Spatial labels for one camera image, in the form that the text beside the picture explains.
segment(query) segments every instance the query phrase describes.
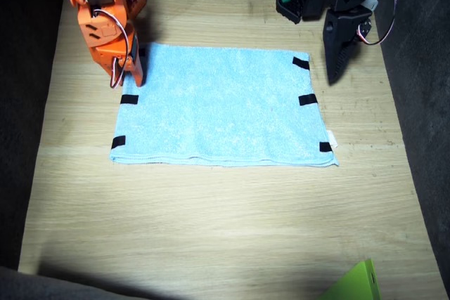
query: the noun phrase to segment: wood surface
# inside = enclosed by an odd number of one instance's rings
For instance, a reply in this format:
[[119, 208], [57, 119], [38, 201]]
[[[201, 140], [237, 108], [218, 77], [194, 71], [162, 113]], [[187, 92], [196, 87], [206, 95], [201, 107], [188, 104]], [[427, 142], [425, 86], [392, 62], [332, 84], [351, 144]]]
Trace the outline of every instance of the wood surface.
[[141, 43], [310, 53], [340, 166], [112, 163], [121, 91], [66, 0], [22, 272], [51, 264], [177, 299], [315, 299], [372, 258], [384, 299], [446, 299], [379, 46], [329, 86], [323, 19], [294, 25], [274, 0], [148, 0], [137, 22]]

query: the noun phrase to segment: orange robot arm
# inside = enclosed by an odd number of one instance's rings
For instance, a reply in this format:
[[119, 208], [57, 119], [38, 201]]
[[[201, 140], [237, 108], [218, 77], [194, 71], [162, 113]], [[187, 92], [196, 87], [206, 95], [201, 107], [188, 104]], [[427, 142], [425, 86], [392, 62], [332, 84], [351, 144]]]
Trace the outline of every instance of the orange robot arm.
[[110, 74], [110, 86], [122, 84], [131, 72], [137, 86], [143, 74], [133, 20], [146, 0], [70, 0], [78, 7], [78, 23], [92, 58]]

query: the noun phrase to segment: gray fabric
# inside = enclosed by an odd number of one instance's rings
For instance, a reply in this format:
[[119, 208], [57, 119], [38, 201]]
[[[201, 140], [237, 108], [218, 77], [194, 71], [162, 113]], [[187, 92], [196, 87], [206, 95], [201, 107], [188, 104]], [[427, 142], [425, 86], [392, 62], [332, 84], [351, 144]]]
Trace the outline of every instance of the gray fabric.
[[0, 268], [1, 300], [131, 300], [94, 287]]
[[[382, 45], [423, 218], [450, 294], [450, 0], [399, 0]], [[392, 0], [380, 0], [378, 33]]]
[[0, 266], [17, 268], [63, 0], [1, 0]]

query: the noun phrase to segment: blue towel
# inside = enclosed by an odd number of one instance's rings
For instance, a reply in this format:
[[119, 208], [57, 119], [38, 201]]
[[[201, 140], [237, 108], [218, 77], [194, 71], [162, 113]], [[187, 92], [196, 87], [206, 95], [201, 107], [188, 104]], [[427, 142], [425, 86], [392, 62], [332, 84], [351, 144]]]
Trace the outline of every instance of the blue towel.
[[124, 79], [112, 161], [338, 164], [311, 86], [308, 54], [164, 44], [139, 53], [146, 82], [138, 88], [132, 77]]

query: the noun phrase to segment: black tape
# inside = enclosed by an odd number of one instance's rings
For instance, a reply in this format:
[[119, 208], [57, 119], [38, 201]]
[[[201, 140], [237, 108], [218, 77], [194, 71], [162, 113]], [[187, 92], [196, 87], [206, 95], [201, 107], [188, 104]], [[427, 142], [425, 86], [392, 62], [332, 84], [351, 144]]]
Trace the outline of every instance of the black tape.
[[137, 105], [139, 100], [139, 95], [122, 95], [122, 99], [120, 100], [120, 104], [129, 104], [129, 105]]
[[304, 70], [309, 70], [309, 62], [300, 60], [299, 58], [294, 57], [292, 60], [292, 63], [300, 68], [303, 68]]
[[121, 145], [125, 145], [126, 139], [127, 138], [125, 136], [114, 137], [114, 139], [112, 140], [111, 149], [120, 147]]
[[302, 95], [298, 97], [300, 105], [311, 105], [312, 103], [317, 103], [317, 98], [314, 94]]
[[321, 142], [320, 148], [321, 148], [321, 152], [333, 151], [333, 149], [331, 149], [330, 143], [328, 143], [328, 142]]

